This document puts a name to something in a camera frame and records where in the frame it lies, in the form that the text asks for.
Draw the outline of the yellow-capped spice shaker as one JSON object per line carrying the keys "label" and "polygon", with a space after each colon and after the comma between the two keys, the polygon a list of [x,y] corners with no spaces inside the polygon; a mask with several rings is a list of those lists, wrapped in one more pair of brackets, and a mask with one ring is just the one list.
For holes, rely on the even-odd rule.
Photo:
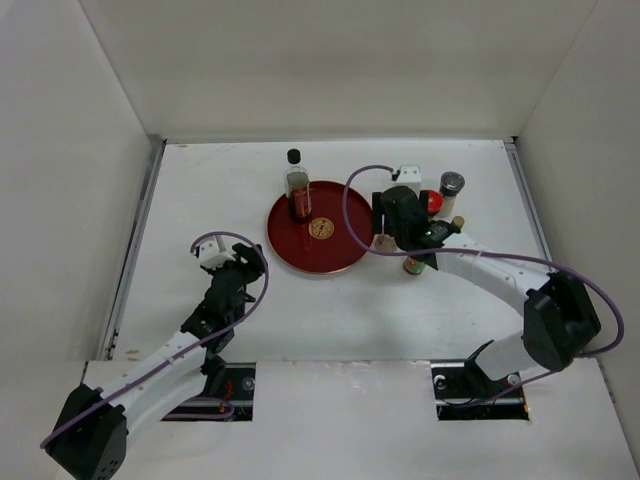
{"label": "yellow-capped spice shaker", "polygon": [[380,234],[376,237],[375,247],[382,252],[391,253],[396,250],[396,244],[393,237]]}

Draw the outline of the red-lidded sauce jar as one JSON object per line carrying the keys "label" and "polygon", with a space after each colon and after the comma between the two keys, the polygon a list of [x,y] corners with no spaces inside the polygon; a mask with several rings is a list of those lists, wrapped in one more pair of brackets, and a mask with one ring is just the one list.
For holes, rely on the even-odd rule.
{"label": "red-lidded sauce jar", "polygon": [[427,191],[427,204],[426,209],[427,213],[430,216],[437,215],[443,207],[443,197],[442,195],[435,190]]}

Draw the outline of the green-labelled chili sauce bottle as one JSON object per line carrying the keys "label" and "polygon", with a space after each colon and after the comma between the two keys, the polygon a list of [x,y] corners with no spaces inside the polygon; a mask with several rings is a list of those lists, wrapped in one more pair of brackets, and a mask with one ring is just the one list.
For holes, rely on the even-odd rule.
{"label": "green-labelled chili sauce bottle", "polygon": [[411,257],[406,257],[403,262],[403,268],[410,275],[420,275],[424,272],[426,264]]}

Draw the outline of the small gold-capped oil bottle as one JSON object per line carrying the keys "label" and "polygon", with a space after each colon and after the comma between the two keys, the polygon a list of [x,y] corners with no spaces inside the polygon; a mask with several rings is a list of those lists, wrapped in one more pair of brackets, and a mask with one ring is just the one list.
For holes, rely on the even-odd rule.
{"label": "small gold-capped oil bottle", "polygon": [[460,232],[464,227],[465,219],[462,216],[455,216],[451,219],[450,224],[455,231]]}

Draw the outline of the tall black-capped sauce bottle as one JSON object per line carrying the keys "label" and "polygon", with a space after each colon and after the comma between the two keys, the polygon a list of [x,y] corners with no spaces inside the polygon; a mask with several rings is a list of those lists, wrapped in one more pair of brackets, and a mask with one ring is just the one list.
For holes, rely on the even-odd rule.
{"label": "tall black-capped sauce bottle", "polygon": [[301,165],[301,152],[289,149],[286,153],[288,168],[285,171],[285,196],[293,220],[307,221],[311,215],[310,179],[307,170]]}

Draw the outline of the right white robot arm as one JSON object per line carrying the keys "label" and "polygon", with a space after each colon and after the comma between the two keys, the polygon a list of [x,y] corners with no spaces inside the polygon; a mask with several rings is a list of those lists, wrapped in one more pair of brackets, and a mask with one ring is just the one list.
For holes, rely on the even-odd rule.
{"label": "right white robot arm", "polygon": [[483,396],[517,371],[560,372],[579,357],[601,324],[582,281],[553,268],[545,273],[498,258],[464,233],[465,220],[428,214],[421,196],[395,186],[372,196],[373,226],[412,258],[469,281],[523,319],[520,331],[481,345],[464,362],[464,384]]}

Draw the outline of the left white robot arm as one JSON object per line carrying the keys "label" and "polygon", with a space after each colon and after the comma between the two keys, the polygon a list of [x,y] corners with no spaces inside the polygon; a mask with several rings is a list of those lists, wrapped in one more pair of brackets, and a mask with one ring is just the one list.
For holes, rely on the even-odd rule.
{"label": "left white robot arm", "polygon": [[112,478],[144,430],[183,402],[223,390],[221,353],[261,302],[248,287],[269,280],[268,263],[259,245],[238,237],[231,251],[210,256],[201,267],[210,285],[168,341],[112,382],[82,383],[67,397],[40,447],[73,478]]}

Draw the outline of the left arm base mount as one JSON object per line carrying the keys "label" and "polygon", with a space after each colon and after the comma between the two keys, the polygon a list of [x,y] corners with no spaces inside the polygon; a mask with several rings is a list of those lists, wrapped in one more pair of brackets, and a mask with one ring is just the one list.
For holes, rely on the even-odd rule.
{"label": "left arm base mount", "polygon": [[204,390],[163,418],[165,422],[249,422],[253,419],[257,365],[227,363]]}

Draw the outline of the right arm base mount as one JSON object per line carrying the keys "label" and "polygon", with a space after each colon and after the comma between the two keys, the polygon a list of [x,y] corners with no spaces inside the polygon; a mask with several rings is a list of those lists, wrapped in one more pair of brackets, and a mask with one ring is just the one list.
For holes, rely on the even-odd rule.
{"label": "right arm base mount", "polygon": [[510,390],[520,383],[518,372],[491,380],[475,364],[489,345],[481,345],[467,359],[431,364],[435,409],[440,421],[528,421],[523,389]]}

